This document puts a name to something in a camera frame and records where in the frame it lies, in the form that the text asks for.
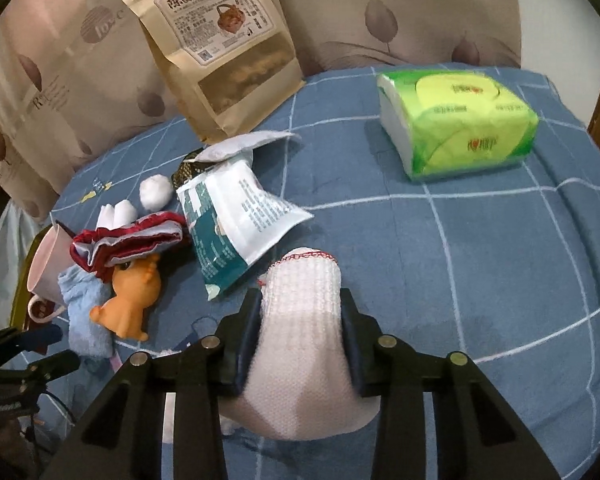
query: white packet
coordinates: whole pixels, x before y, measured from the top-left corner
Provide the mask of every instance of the white packet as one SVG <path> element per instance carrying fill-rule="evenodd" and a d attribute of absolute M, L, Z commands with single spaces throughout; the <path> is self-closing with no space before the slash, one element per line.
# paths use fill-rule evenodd
<path fill-rule="evenodd" d="M 227 290 L 293 226 L 314 216 L 264 191 L 240 154 L 177 190 L 209 300 Z"/>
<path fill-rule="evenodd" d="M 254 150 L 274 140 L 285 139 L 286 137 L 299 137 L 299 135 L 291 132 L 260 130 L 236 137 L 229 137 L 227 140 L 212 144 L 197 154 L 196 158 L 185 160 L 185 162 L 221 162 L 245 150 Z"/>

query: tissue pack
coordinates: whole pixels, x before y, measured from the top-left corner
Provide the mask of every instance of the tissue pack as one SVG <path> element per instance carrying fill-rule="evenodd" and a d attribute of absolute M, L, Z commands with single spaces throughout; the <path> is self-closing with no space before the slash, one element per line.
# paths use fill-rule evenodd
<path fill-rule="evenodd" d="M 531 151 L 538 116 L 488 76 L 398 70 L 377 83 L 380 121 L 410 178 L 488 168 Z"/>

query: red stitching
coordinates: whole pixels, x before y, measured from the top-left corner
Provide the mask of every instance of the red stitching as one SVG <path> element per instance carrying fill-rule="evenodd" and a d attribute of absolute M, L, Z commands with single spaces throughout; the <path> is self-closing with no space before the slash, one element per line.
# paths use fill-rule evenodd
<path fill-rule="evenodd" d="M 281 264 L 282 262 L 288 262 L 290 260 L 299 260 L 301 258 L 326 258 L 327 260 L 331 260 L 332 262 L 334 262 L 336 265 L 338 264 L 336 258 L 329 253 L 325 253 L 324 251 L 309 251 L 307 253 L 288 254 L 287 256 L 284 256 L 280 260 L 276 261 L 271 267 L 275 267 L 277 264 Z"/>

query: white mug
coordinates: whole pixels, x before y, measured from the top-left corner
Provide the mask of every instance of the white mug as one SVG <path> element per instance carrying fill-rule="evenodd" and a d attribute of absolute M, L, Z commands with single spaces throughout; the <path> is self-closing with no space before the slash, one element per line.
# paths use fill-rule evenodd
<path fill-rule="evenodd" d="M 29 300 L 27 311 L 31 320 L 36 323 L 46 323 L 66 310 L 66 307 L 62 306 L 64 300 L 58 285 L 58 276 L 74 264 L 69 254 L 71 243 L 72 238 L 67 232 L 59 224 L 54 224 L 42 238 L 33 256 L 27 277 L 27 290 L 33 293 L 33 297 Z M 44 300 L 53 301 L 60 307 L 49 316 L 32 316 L 32 307 Z"/>

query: blue bedsheet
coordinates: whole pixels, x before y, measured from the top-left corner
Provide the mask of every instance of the blue bedsheet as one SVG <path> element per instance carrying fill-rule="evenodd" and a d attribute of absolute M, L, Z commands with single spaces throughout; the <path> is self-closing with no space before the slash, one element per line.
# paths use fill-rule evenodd
<path fill-rule="evenodd" d="M 600 450 L 600 152 L 547 78 L 480 70 L 541 117 L 533 153 L 512 168 L 425 185 L 407 179 L 380 126 L 372 69 L 310 78 L 262 124 L 289 128 L 301 142 L 256 150 L 254 172 L 265 189 L 315 219 L 294 228 L 218 301 L 206 300 L 196 262 L 178 268 L 149 311 L 150 339 L 142 348 L 157 352 L 191 332 L 213 332 L 270 262 L 298 246 L 325 250 L 337 257 L 360 309 L 385 332 L 421 352 L 471 355 L 561 476 L 577 480 Z M 94 228 L 106 203 L 128 198 L 142 211 L 139 183 L 171 175 L 198 146 L 182 118 L 120 144 L 75 176 L 53 218 L 79 231 Z M 92 189 L 97 196 L 81 203 Z M 170 208 L 181 210 L 175 200 Z M 123 359 L 136 346 L 117 344 Z M 86 361 L 52 390 L 80 415 L 110 374 L 108 363 Z M 64 436 L 59 412 L 41 404 L 47 428 Z M 427 417 L 433 433 L 429 402 Z M 275 442 L 238 430 L 224 441 L 229 478 L 368 479 L 375 430 L 372 423 L 314 442 Z M 433 442 L 430 434 L 429 478 Z"/>

